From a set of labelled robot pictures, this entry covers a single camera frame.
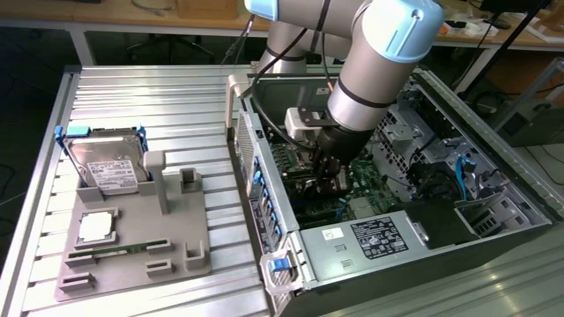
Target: power supply label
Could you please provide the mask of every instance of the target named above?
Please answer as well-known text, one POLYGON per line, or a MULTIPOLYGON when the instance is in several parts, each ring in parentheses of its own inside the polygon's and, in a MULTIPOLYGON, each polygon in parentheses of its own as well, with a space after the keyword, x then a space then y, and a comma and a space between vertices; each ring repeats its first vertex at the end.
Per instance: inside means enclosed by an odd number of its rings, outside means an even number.
POLYGON ((130 160, 90 162, 88 168, 101 190, 118 190, 137 186, 130 160))
POLYGON ((350 225, 364 255, 369 260, 408 250, 406 244, 389 217, 350 225))

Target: aluminum profile table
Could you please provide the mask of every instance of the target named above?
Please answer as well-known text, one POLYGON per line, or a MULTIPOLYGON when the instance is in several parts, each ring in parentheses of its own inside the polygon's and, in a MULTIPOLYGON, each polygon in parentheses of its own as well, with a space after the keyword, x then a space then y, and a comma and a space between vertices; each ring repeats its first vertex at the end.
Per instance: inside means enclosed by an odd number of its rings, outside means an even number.
MULTIPOLYGON (((222 135, 225 79, 234 72, 249 70, 85 67, 80 74, 64 75, 0 280, 0 316, 269 315, 222 135), (57 303, 54 278, 77 175, 53 144, 54 125, 109 128, 138 123, 146 127, 149 148, 166 152, 165 171, 192 166, 204 175, 212 273, 57 303)), ((329 316, 561 316, 562 267, 560 226, 477 269, 329 316)))

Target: motherboard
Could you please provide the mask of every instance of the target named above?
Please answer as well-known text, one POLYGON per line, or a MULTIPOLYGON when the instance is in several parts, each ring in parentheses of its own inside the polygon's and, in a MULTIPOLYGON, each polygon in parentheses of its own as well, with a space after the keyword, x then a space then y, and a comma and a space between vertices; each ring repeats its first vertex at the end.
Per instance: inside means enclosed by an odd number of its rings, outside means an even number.
POLYGON ((368 152, 350 162, 352 191, 344 197, 302 199, 300 192, 314 180, 309 154, 289 143, 270 146, 301 229, 381 215, 398 203, 368 152))

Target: blue cable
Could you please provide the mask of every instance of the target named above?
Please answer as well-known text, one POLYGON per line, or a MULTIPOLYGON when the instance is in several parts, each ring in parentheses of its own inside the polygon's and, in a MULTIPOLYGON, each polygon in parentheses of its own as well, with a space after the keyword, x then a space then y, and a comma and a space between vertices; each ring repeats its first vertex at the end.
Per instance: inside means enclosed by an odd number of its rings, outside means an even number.
POLYGON ((466 157, 460 156, 458 159, 456 160, 456 166, 454 166, 454 173, 456 173, 456 180, 458 181, 458 185, 461 188, 461 197, 464 200, 466 200, 466 187, 464 186, 464 181, 461 179, 461 169, 462 169, 462 163, 466 164, 473 164, 476 165, 474 162, 472 162, 466 157))

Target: hard drive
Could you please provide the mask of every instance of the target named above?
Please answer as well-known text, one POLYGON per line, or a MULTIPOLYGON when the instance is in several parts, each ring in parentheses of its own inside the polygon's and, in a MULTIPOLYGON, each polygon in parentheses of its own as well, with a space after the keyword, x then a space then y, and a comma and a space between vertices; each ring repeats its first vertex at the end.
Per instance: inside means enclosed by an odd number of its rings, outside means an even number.
POLYGON ((98 187, 105 195, 137 192, 137 183, 149 181, 142 167, 146 151, 144 128, 56 129, 56 140, 78 172, 82 187, 98 187))

